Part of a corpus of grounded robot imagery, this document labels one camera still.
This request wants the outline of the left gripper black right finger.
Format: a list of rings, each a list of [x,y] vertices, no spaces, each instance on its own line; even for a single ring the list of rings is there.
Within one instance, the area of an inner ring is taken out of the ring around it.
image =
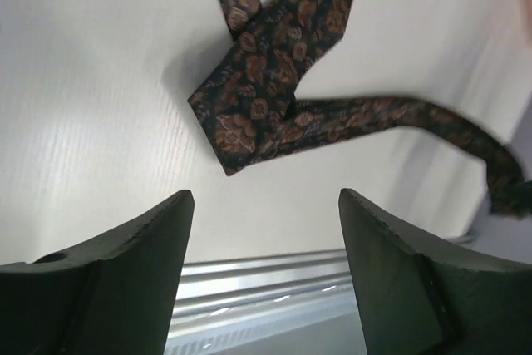
[[[442,239],[352,189],[338,207],[368,353],[530,353],[529,264]]]

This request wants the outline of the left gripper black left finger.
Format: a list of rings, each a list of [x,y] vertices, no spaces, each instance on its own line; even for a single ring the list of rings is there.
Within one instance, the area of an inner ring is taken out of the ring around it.
[[[163,353],[194,208],[182,190],[87,241],[4,264],[2,353]]]

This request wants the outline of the dark brown floral tie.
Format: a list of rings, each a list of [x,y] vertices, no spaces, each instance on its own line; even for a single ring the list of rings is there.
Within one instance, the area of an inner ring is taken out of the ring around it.
[[[219,0],[233,44],[189,97],[226,175],[397,127],[422,129],[482,160],[493,214],[531,213],[510,148],[459,113],[415,96],[299,100],[303,76],[344,36],[353,0]]]

